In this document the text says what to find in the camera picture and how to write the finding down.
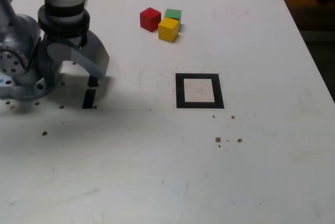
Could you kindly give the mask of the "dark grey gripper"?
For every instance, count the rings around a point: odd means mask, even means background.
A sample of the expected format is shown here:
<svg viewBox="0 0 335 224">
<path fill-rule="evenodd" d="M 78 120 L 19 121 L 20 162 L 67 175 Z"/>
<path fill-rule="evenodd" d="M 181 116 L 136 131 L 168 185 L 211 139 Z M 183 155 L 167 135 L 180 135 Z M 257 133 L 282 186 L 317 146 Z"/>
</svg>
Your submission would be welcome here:
<svg viewBox="0 0 335 224">
<path fill-rule="evenodd" d="M 47 89 L 53 90 L 57 86 L 63 61 L 75 62 L 90 75 L 102 79 L 107 72 L 109 55 L 100 39 L 90 30 L 74 38 L 44 32 L 37 50 L 37 63 Z"/>
</svg>

